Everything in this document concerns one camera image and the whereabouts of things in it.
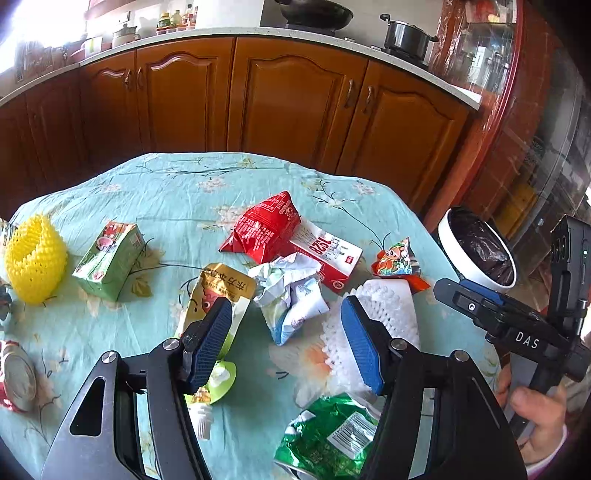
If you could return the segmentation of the person's right hand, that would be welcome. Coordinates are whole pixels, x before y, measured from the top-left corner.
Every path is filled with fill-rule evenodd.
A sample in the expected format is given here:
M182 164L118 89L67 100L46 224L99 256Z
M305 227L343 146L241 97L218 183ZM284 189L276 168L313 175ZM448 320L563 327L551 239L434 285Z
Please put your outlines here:
M510 394L511 380L511 367L507 364L497 379L496 398L501 406L509 403L517 415L534 424L531 435L519 442L531 475L543 470L566 440L567 392L559 385L550 396L526 387L517 387Z

